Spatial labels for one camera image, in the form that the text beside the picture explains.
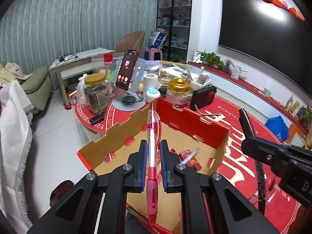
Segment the small red box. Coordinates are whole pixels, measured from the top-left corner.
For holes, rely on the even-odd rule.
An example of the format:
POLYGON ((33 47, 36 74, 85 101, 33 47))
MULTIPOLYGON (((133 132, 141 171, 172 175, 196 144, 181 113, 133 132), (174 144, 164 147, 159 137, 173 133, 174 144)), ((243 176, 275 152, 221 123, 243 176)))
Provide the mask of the small red box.
POLYGON ((189 166, 190 168, 194 168, 196 171, 199 171, 201 169, 201 165, 199 161, 196 159, 196 155, 199 152, 199 148, 196 148, 192 152, 190 150, 183 151, 179 153, 179 158, 181 160, 181 163, 189 166))

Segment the thin black marker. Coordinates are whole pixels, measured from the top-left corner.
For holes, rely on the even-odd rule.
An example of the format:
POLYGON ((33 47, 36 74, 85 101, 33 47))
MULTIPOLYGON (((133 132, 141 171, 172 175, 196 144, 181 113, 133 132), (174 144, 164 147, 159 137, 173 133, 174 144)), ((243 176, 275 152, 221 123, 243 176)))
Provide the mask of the thin black marker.
POLYGON ((269 179, 269 189, 268 191, 272 191, 274 186, 275 186, 275 183, 276 183, 276 179, 277 179, 277 176, 275 175, 272 179, 269 179))

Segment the clear red gel pen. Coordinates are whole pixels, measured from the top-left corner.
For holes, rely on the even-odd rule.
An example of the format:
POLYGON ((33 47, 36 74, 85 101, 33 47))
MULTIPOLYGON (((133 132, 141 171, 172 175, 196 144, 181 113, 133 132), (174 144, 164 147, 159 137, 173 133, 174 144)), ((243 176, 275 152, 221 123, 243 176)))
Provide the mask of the clear red gel pen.
POLYGON ((148 111, 148 178, 146 182, 147 213, 150 225, 154 225, 158 214, 157 151, 160 150, 162 125, 154 103, 148 111))

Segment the clear white label pen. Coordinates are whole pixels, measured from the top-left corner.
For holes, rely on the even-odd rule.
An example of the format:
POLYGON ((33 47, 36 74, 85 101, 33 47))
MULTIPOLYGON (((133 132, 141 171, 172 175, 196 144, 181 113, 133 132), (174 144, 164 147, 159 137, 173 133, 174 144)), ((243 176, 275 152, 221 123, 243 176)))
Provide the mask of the clear white label pen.
POLYGON ((265 199, 265 205, 266 206, 272 201, 272 199, 274 198, 274 196, 276 195, 277 192, 278 192, 278 189, 272 190, 272 193, 270 194, 270 196, 265 199))

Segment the white blue patterned pen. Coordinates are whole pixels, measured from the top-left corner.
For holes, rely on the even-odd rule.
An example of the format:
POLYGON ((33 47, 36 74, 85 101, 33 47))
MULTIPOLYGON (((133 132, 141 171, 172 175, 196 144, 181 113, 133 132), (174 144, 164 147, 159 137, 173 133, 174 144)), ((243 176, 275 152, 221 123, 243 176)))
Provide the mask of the white blue patterned pen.
POLYGON ((189 154, 184 160, 181 161, 181 164, 186 165, 189 163, 199 152, 199 148, 196 148, 191 154, 189 154))

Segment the black marker pen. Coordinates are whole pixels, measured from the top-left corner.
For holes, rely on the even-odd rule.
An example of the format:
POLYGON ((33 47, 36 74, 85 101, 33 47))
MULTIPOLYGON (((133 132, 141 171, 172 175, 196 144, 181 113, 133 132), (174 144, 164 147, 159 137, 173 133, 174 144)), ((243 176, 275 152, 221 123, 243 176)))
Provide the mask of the black marker pen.
MULTIPOLYGON (((252 124, 249 120, 248 114, 244 108, 239 110, 239 123, 243 129, 245 139, 256 139, 256 135, 252 124)), ((258 202, 265 202, 265 180, 264 180, 264 171, 263 165, 258 160, 257 151, 258 147, 255 144, 247 145, 247 142, 242 144, 242 151, 245 155, 251 157, 255 161, 257 181, 258 181, 258 202)))

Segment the blue plastic bag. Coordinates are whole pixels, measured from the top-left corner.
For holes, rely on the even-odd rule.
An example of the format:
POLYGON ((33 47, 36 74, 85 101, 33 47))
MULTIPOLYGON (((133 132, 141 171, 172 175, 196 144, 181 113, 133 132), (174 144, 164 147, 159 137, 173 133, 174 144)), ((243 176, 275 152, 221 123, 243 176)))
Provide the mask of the blue plastic bag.
POLYGON ((284 142, 289 138, 289 128, 284 123, 281 116, 269 118, 265 123, 265 127, 270 130, 280 142, 284 142))

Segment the round red wedding rug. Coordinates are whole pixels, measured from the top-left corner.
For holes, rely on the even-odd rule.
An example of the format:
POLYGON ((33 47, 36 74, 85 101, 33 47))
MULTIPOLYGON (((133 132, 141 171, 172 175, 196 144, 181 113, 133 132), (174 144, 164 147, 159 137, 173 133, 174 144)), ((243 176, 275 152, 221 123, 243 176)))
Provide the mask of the round red wedding rug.
MULTIPOLYGON (((201 117, 187 108, 178 110, 165 99, 153 101, 162 122, 161 139, 167 140, 169 150, 178 154, 199 148, 196 159, 201 165, 198 173, 211 175, 218 172, 235 186, 247 199, 251 199, 258 189, 254 159, 243 154, 241 144, 245 139, 238 121, 239 106, 216 96, 212 104, 201 109, 202 113, 220 113, 220 116, 201 117)), ((103 121, 104 136, 82 147, 77 155, 89 171, 97 175, 109 173, 128 160, 128 156, 139 150, 140 142, 147 139, 146 119, 148 107, 135 112, 122 112, 109 107, 103 121)), ((256 136, 278 143, 277 138, 260 121, 249 115, 256 136)), ((269 179, 274 177, 270 167, 263 165, 266 198, 269 179)), ((288 233, 289 227, 297 216, 299 203, 282 191, 278 192, 265 208, 265 217, 280 233, 288 233)), ((181 199, 179 194, 167 194, 159 182, 158 226, 165 231, 160 233, 183 233, 181 199)), ((130 193, 128 205, 141 215, 148 217, 146 211, 146 191, 130 193)))

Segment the white toilet paper roll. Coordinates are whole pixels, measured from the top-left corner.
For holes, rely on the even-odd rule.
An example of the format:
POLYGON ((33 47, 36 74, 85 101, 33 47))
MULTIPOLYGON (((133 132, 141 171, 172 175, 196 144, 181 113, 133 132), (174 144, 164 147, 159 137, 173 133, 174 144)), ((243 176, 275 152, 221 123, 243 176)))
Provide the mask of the white toilet paper roll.
POLYGON ((149 89, 160 88, 160 84, 158 81, 158 75, 156 74, 144 74, 143 75, 143 95, 146 96, 146 93, 149 89))

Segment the small doll figurine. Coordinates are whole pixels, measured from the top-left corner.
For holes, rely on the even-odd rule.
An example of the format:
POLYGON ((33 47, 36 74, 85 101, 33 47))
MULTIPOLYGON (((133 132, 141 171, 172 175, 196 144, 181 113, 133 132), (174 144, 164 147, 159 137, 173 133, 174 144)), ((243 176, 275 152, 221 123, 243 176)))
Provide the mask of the small doll figurine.
POLYGON ((231 74, 233 68, 234 68, 234 65, 230 59, 227 59, 224 61, 223 72, 225 72, 227 74, 231 74))

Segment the brown slippers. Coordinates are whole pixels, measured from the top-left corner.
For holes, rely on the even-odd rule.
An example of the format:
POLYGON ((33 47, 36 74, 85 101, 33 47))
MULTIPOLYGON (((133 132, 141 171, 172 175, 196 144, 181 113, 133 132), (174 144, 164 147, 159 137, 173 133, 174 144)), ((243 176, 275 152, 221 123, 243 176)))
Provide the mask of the brown slippers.
POLYGON ((52 208, 69 190, 74 187, 74 183, 70 180, 61 182, 50 195, 50 207, 52 208))

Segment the large black tv screen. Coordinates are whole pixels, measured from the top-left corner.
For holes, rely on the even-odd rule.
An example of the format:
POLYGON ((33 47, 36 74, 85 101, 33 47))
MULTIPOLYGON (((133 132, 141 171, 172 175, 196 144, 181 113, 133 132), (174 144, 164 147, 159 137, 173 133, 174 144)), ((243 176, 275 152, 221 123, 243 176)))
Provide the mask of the large black tv screen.
POLYGON ((223 0, 218 45, 264 63, 311 95, 311 30, 286 10, 261 0, 223 0))

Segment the pink plastic stool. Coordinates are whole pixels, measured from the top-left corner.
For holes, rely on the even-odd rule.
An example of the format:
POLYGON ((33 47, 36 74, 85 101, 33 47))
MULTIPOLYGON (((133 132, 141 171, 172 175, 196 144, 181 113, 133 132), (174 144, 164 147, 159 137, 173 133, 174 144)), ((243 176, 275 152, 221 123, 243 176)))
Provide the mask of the pink plastic stool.
POLYGON ((161 49, 145 47, 143 58, 149 61, 163 60, 163 53, 161 49))

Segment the white side table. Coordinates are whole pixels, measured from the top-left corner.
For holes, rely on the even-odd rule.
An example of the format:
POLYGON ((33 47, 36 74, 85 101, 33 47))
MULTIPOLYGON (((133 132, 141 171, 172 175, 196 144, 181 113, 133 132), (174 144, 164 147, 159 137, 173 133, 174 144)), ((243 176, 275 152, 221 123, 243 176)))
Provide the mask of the white side table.
POLYGON ((71 104, 68 100, 64 81, 76 75, 80 75, 93 70, 92 57, 104 57, 106 53, 113 53, 114 50, 104 48, 96 48, 79 53, 75 53, 76 58, 69 59, 71 55, 66 56, 65 61, 58 61, 57 59, 49 68, 50 75, 55 75, 63 100, 63 105, 66 110, 71 110, 71 104))

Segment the white blanket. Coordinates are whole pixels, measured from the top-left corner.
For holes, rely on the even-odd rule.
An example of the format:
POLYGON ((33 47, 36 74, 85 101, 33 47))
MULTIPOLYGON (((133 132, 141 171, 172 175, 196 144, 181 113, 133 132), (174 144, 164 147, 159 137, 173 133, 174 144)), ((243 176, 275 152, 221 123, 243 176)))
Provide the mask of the white blanket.
POLYGON ((32 142, 33 108, 16 80, 1 89, 1 211, 17 233, 32 227, 23 174, 32 142))

